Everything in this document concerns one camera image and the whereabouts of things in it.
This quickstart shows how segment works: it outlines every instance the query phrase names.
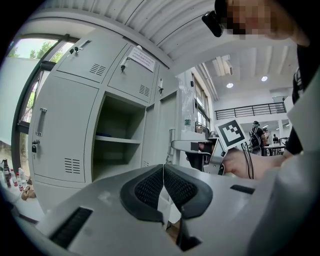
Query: cabinet door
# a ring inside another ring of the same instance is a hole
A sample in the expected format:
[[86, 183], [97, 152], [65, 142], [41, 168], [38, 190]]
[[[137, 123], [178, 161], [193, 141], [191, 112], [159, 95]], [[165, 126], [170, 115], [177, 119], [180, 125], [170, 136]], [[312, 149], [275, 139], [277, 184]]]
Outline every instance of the cabinet door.
[[68, 56], [57, 70], [101, 83], [127, 43], [119, 36], [98, 29], [86, 38], [77, 44], [82, 50], [67, 52]]
[[29, 133], [38, 140], [33, 172], [44, 177], [85, 182], [84, 148], [88, 120], [98, 89], [50, 75], [36, 99]]
[[[181, 91], [178, 90], [146, 109], [142, 147], [142, 167], [165, 164], [169, 153], [171, 132], [181, 139]], [[179, 164], [179, 154], [171, 150], [170, 160]]]
[[[133, 46], [125, 53], [124, 59], [129, 56], [132, 49]], [[126, 68], [122, 72], [121, 63], [113, 73], [108, 86], [149, 103], [157, 64], [154, 67], [154, 72], [151, 72], [131, 59], [126, 61]]]
[[179, 87], [179, 81], [166, 67], [160, 65], [155, 86], [154, 102], [165, 98], [175, 92]]

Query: open shelf compartment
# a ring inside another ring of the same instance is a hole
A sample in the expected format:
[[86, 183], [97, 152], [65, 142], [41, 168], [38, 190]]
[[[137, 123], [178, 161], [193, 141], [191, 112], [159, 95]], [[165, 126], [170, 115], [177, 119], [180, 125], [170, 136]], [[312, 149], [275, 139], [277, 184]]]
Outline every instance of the open shelf compartment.
[[140, 168], [141, 149], [140, 144], [96, 140], [93, 151], [93, 180]]
[[101, 107], [95, 139], [138, 144], [143, 138], [144, 120], [145, 107], [106, 95]]

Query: railing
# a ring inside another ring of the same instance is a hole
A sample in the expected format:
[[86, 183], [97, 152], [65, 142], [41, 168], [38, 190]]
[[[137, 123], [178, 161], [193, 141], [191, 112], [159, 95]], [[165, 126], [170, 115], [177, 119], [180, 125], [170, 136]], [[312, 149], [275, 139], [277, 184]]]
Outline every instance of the railing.
[[228, 119], [228, 118], [259, 116], [259, 115], [272, 115], [272, 114], [279, 114], [279, 113], [287, 113], [285, 104], [283, 102], [242, 106], [242, 107], [217, 110], [215, 111], [215, 116], [217, 120], [220, 120], [220, 119]]

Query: white sign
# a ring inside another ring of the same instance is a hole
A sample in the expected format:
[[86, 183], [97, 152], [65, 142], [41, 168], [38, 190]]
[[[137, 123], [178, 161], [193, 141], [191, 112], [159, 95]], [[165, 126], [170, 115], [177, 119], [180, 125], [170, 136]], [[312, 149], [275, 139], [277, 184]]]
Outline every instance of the white sign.
[[151, 72], [154, 72], [156, 62], [152, 58], [144, 54], [142, 51], [140, 51], [138, 48], [134, 47], [128, 57], [135, 62], [138, 62]]

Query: human hand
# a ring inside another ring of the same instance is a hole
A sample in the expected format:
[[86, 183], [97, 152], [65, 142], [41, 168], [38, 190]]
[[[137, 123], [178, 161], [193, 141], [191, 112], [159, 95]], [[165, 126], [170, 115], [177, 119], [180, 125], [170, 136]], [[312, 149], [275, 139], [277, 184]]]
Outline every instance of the human hand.
[[[204, 150], [204, 144], [199, 144], [199, 150]], [[214, 151], [215, 145], [212, 145], [211, 153]], [[228, 151], [223, 159], [224, 172], [233, 173], [234, 175], [248, 179], [247, 163], [245, 155], [241, 150], [232, 148]]]

